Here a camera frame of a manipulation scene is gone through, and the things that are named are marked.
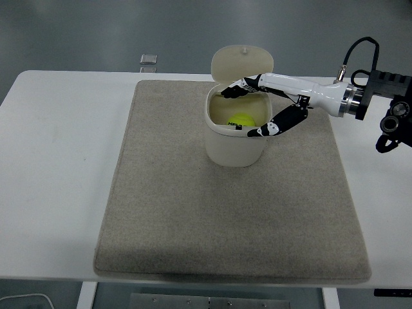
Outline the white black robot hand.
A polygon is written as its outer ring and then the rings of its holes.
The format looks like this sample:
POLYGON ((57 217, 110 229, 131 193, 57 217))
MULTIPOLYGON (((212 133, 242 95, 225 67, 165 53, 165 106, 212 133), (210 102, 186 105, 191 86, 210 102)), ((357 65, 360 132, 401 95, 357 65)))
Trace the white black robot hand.
POLYGON ((249 93, 265 92, 288 98, 292 104, 273 116, 269 122, 247 132, 248 137, 276 136, 298 125, 308 117, 308 110, 321 108, 333 117, 339 117, 347 83, 320 85, 309 80, 264 73, 244 77, 225 88, 224 98, 238 98, 249 93))

